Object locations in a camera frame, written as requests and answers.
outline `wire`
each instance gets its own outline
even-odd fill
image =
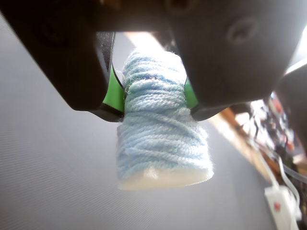
[[[278,156],[278,164],[279,164],[280,174],[282,176],[282,179],[284,183],[289,187],[291,192],[294,194],[295,199],[296,199],[296,206],[299,207],[299,203],[300,203],[299,193],[297,189],[295,188],[295,186],[292,184],[292,182],[289,180],[289,178],[286,176],[284,172],[284,168],[283,168],[283,161],[280,156]]]

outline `gray backdrop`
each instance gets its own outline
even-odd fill
[[[202,125],[212,179],[118,190],[117,124],[70,109],[0,18],[1,230],[274,230],[264,198],[269,184],[213,126]]]

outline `yarn-wrapped object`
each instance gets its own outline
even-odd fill
[[[186,72],[170,52],[134,51],[124,72],[118,178],[126,190],[196,184],[213,176],[207,134],[186,105]]]

